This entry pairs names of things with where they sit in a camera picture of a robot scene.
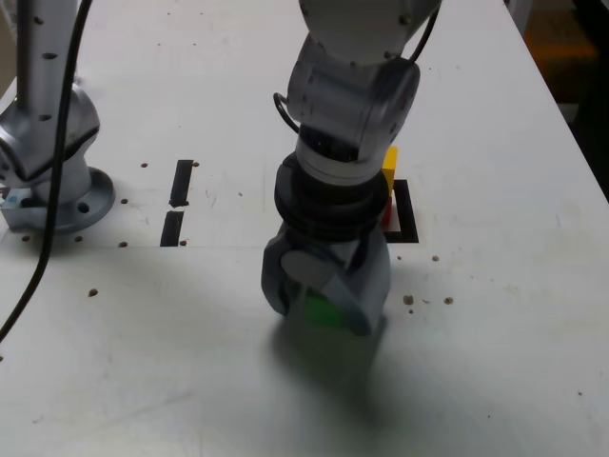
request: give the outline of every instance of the red block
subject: red block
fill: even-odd
[[[381,222],[381,226],[384,229],[389,227],[389,223],[391,222],[391,208],[393,207],[393,198],[389,197],[389,201],[387,202],[387,208],[384,209],[383,221]]]

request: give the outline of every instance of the screw hole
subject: screw hole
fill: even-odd
[[[402,14],[400,16],[400,24],[402,24],[403,26],[409,25],[411,20],[412,16],[410,16],[410,14]]]

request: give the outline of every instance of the table surface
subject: table surface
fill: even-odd
[[[421,57],[396,141],[420,242],[370,340],[260,290],[298,3],[145,3],[91,12],[88,161],[128,204],[58,240],[0,348],[3,457],[608,455],[609,208],[502,0],[445,0]],[[187,246],[159,248],[179,159]],[[5,316],[39,241],[0,230]]]

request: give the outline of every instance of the black cable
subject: black cable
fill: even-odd
[[[31,276],[26,290],[23,292],[19,303],[12,311],[7,319],[7,322],[0,328],[0,343],[7,337],[12,326],[15,325],[17,319],[28,305],[29,300],[38,288],[40,280],[45,274],[47,263],[50,258],[50,251],[53,244],[53,236],[55,234],[55,221],[57,219],[57,205],[59,202],[59,189],[61,188],[61,175],[64,168],[64,150],[66,148],[66,130],[68,127],[69,114],[69,99],[72,93],[72,83],[74,81],[74,72],[76,71],[76,60],[78,59],[78,50],[80,41],[83,36],[83,30],[87,23],[88,11],[93,0],[83,0],[74,29],[69,42],[68,60],[66,62],[66,70],[64,72],[64,80],[61,89],[61,101],[59,103],[59,113],[57,115],[57,131],[55,133],[55,150],[53,153],[53,164],[50,177],[49,204],[47,207],[47,222],[45,224],[45,233],[42,241],[42,248],[36,271]]]
[[[438,19],[438,12],[439,11],[440,11],[440,8],[435,10],[431,14],[431,16],[429,16],[429,20],[427,21],[427,26],[425,27],[425,31],[422,33],[421,40],[419,41],[419,44],[415,48],[415,51],[412,53],[412,55],[408,59],[410,62],[416,62],[417,59],[419,58],[419,56],[421,55],[423,48],[427,44],[427,40],[429,39],[429,35],[431,35],[431,32],[434,29],[434,26],[436,25],[436,19]]]
[[[294,130],[298,135],[298,133],[301,131],[300,128],[294,123],[292,118],[289,117],[289,114],[287,114],[287,112],[285,111],[284,105],[287,105],[287,100],[285,99],[285,97],[282,96],[279,92],[275,92],[273,93],[273,101],[275,102],[275,108],[279,112],[279,115],[282,116],[282,119],[284,119],[285,123],[288,124],[289,127]]]

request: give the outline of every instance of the green object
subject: green object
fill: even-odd
[[[344,328],[341,312],[321,293],[309,290],[304,299],[304,314],[307,319],[325,327]]]

